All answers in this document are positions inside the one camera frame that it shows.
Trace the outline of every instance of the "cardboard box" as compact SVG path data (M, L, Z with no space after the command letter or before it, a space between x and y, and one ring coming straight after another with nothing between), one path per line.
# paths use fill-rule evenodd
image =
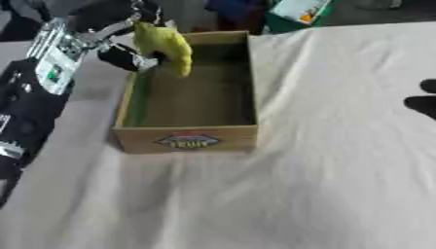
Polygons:
M193 70L175 76L168 65L132 77L113 127L128 153L247 151L258 121L248 34L185 35Z

